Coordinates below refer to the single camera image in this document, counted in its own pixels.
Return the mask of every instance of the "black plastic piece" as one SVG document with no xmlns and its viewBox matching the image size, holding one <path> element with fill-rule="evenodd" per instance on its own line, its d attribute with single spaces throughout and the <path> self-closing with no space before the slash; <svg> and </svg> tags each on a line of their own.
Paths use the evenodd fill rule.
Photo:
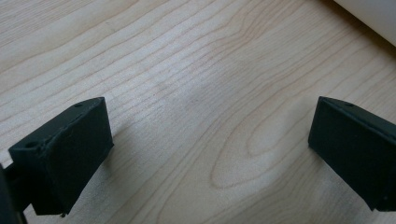
<svg viewBox="0 0 396 224">
<path fill-rule="evenodd" d="M 396 125 L 319 97 L 308 143 L 372 210 L 396 210 Z"/>
<path fill-rule="evenodd" d="M 105 98 L 70 106 L 9 149 L 14 210 L 31 203 L 38 215 L 68 214 L 112 147 Z"/>
</svg>

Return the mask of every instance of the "white object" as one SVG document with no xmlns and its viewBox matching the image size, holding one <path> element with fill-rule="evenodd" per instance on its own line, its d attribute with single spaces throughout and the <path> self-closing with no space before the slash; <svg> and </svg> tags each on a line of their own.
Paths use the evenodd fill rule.
<svg viewBox="0 0 396 224">
<path fill-rule="evenodd" d="M 396 46 L 396 0 L 334 0 Z"/>
</svg>

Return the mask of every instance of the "light wooden table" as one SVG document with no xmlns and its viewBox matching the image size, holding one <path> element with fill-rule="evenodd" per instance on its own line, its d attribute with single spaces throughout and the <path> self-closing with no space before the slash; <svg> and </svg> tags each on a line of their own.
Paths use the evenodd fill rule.
<svg viewBox="0 0 396 224">
<path fill-rule="evenodd" d="M 307 146 L 320 95 L 396 123 L 396 48 L 333 1 L 0 3 L 0 162 L 105 96 L 115 147 L 30 223 L 392 223 Z"/>
</svg>

